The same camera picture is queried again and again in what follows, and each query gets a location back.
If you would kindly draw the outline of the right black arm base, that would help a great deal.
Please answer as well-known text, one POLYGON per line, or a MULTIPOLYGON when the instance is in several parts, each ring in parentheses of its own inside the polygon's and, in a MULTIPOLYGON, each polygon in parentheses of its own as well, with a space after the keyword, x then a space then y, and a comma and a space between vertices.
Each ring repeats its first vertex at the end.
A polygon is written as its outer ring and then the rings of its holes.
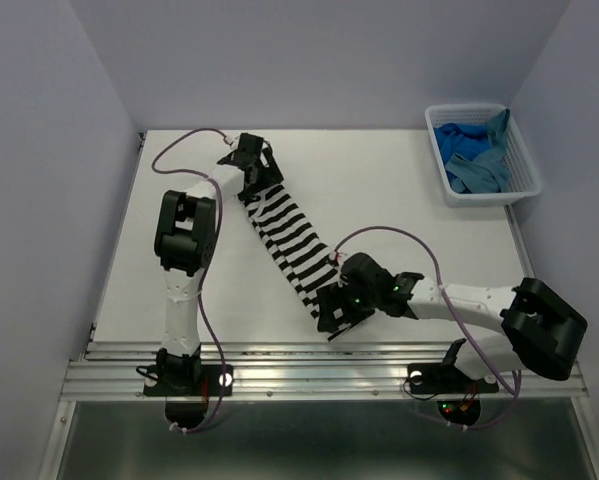
POLYGON ((414 400, 435 400, 439 415, 451 425, 473 427, 482 411, 479 396, 498 393, 499 387, 497 381, 472 380, 450 364, 410 363, 402 390, 414 400))

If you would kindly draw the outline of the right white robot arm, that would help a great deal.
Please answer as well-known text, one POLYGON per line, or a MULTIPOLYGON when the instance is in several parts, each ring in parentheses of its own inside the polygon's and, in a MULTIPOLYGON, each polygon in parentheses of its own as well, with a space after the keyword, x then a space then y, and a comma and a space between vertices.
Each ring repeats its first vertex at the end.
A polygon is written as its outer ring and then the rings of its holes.
POLYGON ((344 261, 339 280, 317 291, 317 328, 336 338, 381 311, 390 317, 447 320, 490 331, 453 341, 438 363, 409 365, 415 392, 459 393, 486 378, 527 369, 554 381, 572 372, 588 323, 544 282, 526 277, 512 287, 440 286, 421 273, 393 275, 365 253, 344 261))

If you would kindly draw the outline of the black white striped tank top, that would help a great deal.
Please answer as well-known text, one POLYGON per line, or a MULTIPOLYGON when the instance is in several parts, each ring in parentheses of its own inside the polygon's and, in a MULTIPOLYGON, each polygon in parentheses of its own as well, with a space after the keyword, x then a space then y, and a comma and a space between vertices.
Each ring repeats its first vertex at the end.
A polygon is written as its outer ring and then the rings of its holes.
POLYGON ((375 313, 358 300, 344 298, 342 258, 319 238, 283 185, 238 198, 272 260, 317 322, 317 329, 329 334, 329 340, 375 313))

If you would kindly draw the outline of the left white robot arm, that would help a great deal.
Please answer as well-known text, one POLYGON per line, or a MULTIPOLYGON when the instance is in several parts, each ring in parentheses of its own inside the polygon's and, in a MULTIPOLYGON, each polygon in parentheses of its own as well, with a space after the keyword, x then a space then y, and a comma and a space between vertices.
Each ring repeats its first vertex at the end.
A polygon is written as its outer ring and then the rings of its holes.
POLYGON ((154 252, 166 281, 165 331, 157 353, 159 378, 178 393, 201 382, 198 305, 200 283, 212 260, 223 216, 223 200, 250 200, 283 176, 264 138, 242 133, 209 175, 184 191, 168 190, 160 205, 154 252))

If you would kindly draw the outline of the teal tank top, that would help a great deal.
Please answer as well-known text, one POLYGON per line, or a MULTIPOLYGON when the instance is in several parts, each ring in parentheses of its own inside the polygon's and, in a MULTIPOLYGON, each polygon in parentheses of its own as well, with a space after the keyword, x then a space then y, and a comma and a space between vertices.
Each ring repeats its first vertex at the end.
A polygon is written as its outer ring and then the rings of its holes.
POLYGON ((454 155, 445 170, 451 189, 459 194, 494 194, 508 191, 511 178, 504 164, 507 152, 507 128, 510 110, 504 109, 484 124, 488 131, 490 148, 468 161, 454 155))

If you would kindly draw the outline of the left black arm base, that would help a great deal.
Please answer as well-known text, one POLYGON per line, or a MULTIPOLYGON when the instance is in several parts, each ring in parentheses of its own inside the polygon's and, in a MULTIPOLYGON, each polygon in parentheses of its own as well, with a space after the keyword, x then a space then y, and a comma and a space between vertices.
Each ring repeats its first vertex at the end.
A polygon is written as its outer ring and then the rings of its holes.
POLYGON ((183 434, 209 427, 225 397, 232 395, 234 368, 231 364, 205 364, 200 350, 175 356, 161 348, 154 364, 139 365, 143 395, 165 400, 164 415, 169 428, 183 434))

